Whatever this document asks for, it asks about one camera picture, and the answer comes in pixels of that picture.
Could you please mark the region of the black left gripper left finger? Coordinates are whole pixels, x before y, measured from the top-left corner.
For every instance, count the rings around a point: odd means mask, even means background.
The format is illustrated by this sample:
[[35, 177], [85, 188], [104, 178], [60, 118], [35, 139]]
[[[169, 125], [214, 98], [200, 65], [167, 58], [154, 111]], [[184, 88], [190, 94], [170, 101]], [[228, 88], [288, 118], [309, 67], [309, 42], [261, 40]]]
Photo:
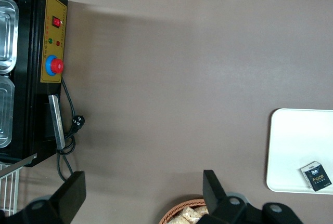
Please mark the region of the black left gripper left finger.
[[50, 197], [60, 223], [71, 223], [86, 199], [85, 172], [74, 172]]

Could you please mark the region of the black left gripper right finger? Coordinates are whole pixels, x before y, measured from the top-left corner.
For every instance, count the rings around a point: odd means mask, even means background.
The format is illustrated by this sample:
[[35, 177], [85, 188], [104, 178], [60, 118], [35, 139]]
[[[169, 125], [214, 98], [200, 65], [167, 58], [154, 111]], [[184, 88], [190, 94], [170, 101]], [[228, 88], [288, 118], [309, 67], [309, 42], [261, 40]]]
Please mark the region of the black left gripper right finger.
[[203, 171], [203, 199], [210, 215], [225, 215], [227, 195], [213, 170]]

